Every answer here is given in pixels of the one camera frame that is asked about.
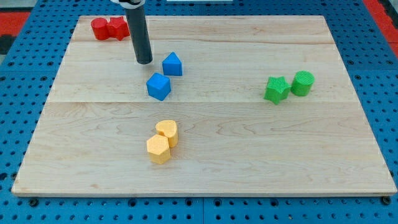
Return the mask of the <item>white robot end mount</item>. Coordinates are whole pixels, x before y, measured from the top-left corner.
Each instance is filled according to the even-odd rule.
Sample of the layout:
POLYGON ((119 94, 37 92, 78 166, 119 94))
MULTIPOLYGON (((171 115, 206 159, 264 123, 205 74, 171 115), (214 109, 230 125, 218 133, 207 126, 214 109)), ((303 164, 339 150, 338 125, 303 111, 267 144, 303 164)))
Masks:
POLYGON ((141 7, 145 4, 145 0, 110 0, 122 7, 141 7))

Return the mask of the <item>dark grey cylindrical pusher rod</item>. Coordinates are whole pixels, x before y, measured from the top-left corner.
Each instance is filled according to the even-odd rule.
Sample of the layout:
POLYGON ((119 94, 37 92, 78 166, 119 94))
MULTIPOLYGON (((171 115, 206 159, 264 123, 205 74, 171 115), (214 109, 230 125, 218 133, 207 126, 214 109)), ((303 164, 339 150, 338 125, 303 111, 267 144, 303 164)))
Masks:
POLYGON ((125 8, 125 13, 137 62, 151 63, 152 50, 143 3, 131 4, 129 9, 125 8))

